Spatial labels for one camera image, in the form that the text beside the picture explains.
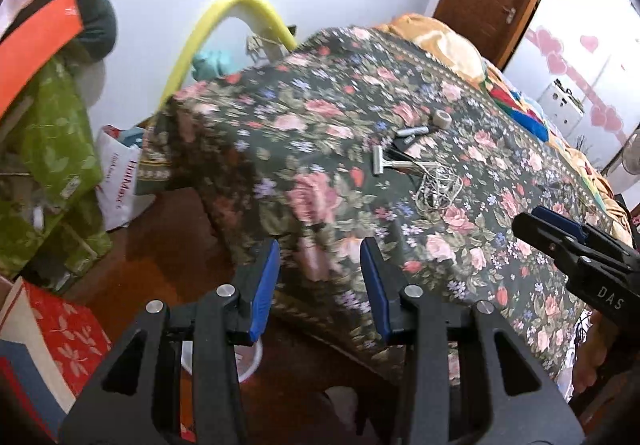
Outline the white earphones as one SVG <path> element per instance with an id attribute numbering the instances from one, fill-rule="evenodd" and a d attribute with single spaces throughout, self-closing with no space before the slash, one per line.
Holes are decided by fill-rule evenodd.
<path id="1" fill-rule="evenodd" d="M 420 213 L 447 210 L 462 191 L 463 180 L 450 166 L 437 162 L 416 162 L 420 174 L 414 203 Z"/>

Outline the grey tape roll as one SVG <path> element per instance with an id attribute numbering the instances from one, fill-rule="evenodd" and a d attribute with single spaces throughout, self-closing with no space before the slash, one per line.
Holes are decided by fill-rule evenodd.
<path id="1" fill-rule="evenodd" d="M 452 119 L 448 112 L 444 110 L 436 110 L 432 114 L 432 122 L 437 128 L 440 128 L 441 130 L 447 130 L 447 128 L 450 127 L 452 123 Z"/>

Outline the grey black marker pen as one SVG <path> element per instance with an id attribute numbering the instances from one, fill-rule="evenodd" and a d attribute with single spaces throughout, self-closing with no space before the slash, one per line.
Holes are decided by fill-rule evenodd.
<path id="1" fill-rule="evenodd" d="M 403 130 L 399 130 L 396 132 L 396 137 L 410 137 L 410 136 L 422 136 L 430 133 L 430 128 L 428 126 L 418 126 L 418 127 L 409 127 L 404 128 Z"/>

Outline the silver disposable razor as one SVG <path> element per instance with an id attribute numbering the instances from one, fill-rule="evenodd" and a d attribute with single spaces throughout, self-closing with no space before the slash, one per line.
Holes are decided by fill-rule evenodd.
<path id="1" fill-rule="evenodd" d="M 393 168 L 394 170 L 408 170 L 408 168 L 419 168 L 421 162 L 402 161 L 402 160 L 388 160 L 384 156 L 382 146 L 374 146 L 371 150 L 372 156 L 372 173 L 375 176 L 382 175 L 386 168 Z"/>

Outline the white trash bucket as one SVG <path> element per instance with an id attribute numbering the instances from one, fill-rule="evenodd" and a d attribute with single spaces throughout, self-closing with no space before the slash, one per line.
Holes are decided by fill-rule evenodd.
<path id="1" fill-rule="evenodd" d="M 236 371 L 238 372 L 239 383 L 245 382 L 256 373 L 262 362 L 262 340 L 258 340 L 251 347 L 235 347 L 234 355 Z M 193 342 L 183 341 L 181 347 L 181 366 L 189 375 L 192 373 L 193 364 Z"/>

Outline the white standing fan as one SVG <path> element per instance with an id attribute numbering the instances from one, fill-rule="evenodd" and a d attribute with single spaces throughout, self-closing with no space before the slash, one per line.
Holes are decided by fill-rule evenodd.
<path id="1" fill-rule="evenodd" d="M 628 138 L 622 152 L 622 167 L 624 170 L 624 180 L 622 191 L 637 183 L 640 175 L 640 128 Z"/>

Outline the colourful fleece blanket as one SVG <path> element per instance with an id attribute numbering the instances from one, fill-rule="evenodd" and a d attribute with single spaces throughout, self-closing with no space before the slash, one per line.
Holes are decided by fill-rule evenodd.
<path id="1" fill-rule="evenodd" d="M 517 90 L 506 83 L 499 70 L 486 69 L 485 90 L 495 103 L 517 124 L 537 137 L 541 142 L 549 142 L 549 130 L 538 113 L 521 98 Z"/>

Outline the red floral box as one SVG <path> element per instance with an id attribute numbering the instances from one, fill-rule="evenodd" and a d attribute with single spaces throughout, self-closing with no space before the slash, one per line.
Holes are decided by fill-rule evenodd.
<path id="1" fill-rule="evenodd" d="M 91 309 L 17 279 L 1 309 L 1 378 L 49 439 L 112 343 Z"/>

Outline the dark floral bedspread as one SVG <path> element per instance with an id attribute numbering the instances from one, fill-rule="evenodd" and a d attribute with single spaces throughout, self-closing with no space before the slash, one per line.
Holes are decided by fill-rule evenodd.
<path id="1" fill-rule="evenodd" d="M 451 116 L 447 130 L 432 114 Z M 402 153 L 395 134 L 428 126 Z M 463 187 L 447 210 L 420 213 L 416 168 L 450 166 Z M 612 231 L 585 179 L 420 47 L 358 27 L 322 30 L 273 64 L 198 82 L 170 96 L 145 132 L 139 194 L 188 187 L 235 263 L 276 238 L 274 307 L 385 379 L 404 353 L 376 333 L 360 271 L 373 238 L 412 283 L 448 301 L 491 301 L 553 379 L 570 371 L 585 306 L 549 257 L 518 240 L 514 216 L 543 205 Z"/>

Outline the white plastic shopping bag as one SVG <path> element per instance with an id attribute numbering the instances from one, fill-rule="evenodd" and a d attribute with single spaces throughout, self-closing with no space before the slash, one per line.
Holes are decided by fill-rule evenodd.
<path id="1" fill-rule="evenodd" d="M 128 226 L 155 200 L 152 194 L 136 195 L 138 165 L 144 130 L 140 126 L 119 130 L 105 125 L 96 138 L 103 178 L 96 197 L 106 231 Z"/>

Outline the orange cream blanket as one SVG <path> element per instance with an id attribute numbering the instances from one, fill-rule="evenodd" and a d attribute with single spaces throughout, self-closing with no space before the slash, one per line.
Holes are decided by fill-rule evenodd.
<path id="1" fill-rule="evenodd" d="M 470 85 L 479 87 L 485 81 L 486 68 L 477 48 L 435 18 L 405 14 L 375 29 L 420 47 Z"/>

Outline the green patterned fabric bag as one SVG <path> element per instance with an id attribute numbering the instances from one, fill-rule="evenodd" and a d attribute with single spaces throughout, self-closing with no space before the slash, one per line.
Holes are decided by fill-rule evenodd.
<path id="1" fill-rule="evenodd" d="M 55 56 L 1 120 L 2 276 L 62 293 L 104 257 L 102 177 L 86 105 Z"/>

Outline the teal plush toy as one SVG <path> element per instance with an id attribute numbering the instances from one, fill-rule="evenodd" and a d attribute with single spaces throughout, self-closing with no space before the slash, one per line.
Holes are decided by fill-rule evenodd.
<path id="1" fill-rule="evenodd" d="M 192 57 L 191 64 L 195 81 L 224 78 L 233 72 L 231 55 L 225 50 L 201 50 Z"/>

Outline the yellow foam tube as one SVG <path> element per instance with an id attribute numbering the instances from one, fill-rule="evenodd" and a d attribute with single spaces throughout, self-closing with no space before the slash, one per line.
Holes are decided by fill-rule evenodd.
<path id="1" fill-rule="evenodd" d="M 282 47 L 289 52 L 296 49 L 295 35 L 290 31 L 277 11 L 263 0 L 218 0 L 204 12 L 195 23 L 186 39 L 177 61 L 169 73 L 157 110 L 164 107 L 166 100 L 180 90 L 180 86 L 191 68 L 193 56 L 224 20 L 242 20 L 254 34 L 267 44 Z"/>

